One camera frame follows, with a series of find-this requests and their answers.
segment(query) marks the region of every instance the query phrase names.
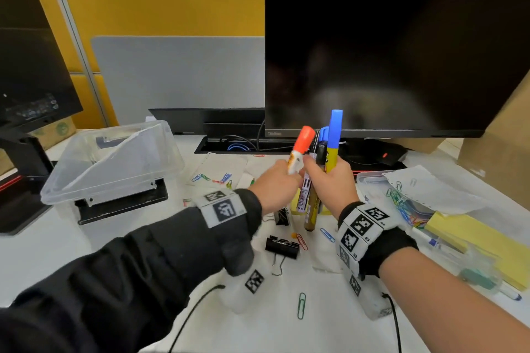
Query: black screen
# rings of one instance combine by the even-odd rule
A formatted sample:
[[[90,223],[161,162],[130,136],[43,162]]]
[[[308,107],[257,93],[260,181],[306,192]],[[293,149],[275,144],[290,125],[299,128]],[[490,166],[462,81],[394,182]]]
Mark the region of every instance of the black screen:
[[[530,0],[265,0],[266,128],[480,136],[530,69]],[[282,129],[296,129],[290,132]]]
[[[0,126],[38,129],[82,109],[39,0],[0,0]]]

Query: desk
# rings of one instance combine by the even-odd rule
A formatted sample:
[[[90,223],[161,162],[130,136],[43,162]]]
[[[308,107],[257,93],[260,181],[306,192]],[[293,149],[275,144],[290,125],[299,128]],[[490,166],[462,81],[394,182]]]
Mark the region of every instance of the desk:
[[[201,156],[194,155],[201,136],[175,136],[176,143],[187,167],[195,167]],[[68,140],[48,151],[51,159],[58,159]],[[480,179],[458,167],[441,151],[429,156],[410,152],[407,166],[421,164],[443,181],[488,198],[510,212],[511,222],[504,226],[507,233],[516,232],[518,239],[530,233],[530,212]],[[167,216],[162,204],[155,204],[129,212],[127,232]],[[264,250],[265,239],[271,234],[274,222],[263,223],[252,244]],[[99,243],[122,234],[102,231]],[[94,242],[72,220],[60,217],[52,208],[41,218],[14,237],[0,238],[0,304],[7,306],[24,288],[51,274],[65,263],[95,249]],[[210,287],[219,282],[214,275],[203,282],[191,296],[189,308]],[[197,308],[182,332],[175,351],[202,352],[338,352],[397,351],[394,320],[392,316],[370,321],[357,301],[350,297],[348,284],[341,275],[322,274],[311,267],[311,260],[304,251],[298,259],[286,259],[283,276],[274,278],[263,302],[242,315],[235,315],[224,308],[216,292],[209,295]],[[298,295],[304,292],[307,303],[303,320],[296,318]],[[495,303],[530,326],[530,292],[523,294],[522,302],[514,302],[504,295],[494,296]],[[146,351],[165,352],[169,349],[178,329],[188,313],[184,310],[176,319],[171,333],[153,344]],[[404,352],[428,352],[418,334],[401,310],[397,310]]]

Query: red paperclip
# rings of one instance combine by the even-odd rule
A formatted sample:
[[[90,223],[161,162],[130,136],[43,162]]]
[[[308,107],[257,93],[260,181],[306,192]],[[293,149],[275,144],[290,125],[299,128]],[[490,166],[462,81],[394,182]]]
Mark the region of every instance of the red paperclip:
[[[304,239],[302,238],[302,236],[301,236],[300,233],[297,233],[297,234],[296,234],[296,238],[298,239],[298,242],[300,243],[300,246],[301,246],[305,251],[307,251],[307,250],[308,250],[308,245],[305,244],[305,241],[304,241]]]

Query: black sleeve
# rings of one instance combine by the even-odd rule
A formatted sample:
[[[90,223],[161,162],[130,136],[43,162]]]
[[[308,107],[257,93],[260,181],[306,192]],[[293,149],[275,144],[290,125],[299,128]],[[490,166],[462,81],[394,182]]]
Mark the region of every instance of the black sleeve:
[[[250,245],[261,205],[236,192],[248,213],[227,222],[241,219]],[[72,261],[0,309],[0,351],[137,352],[169,333],[192,290],[226,260],[200,210],[185,209]]]

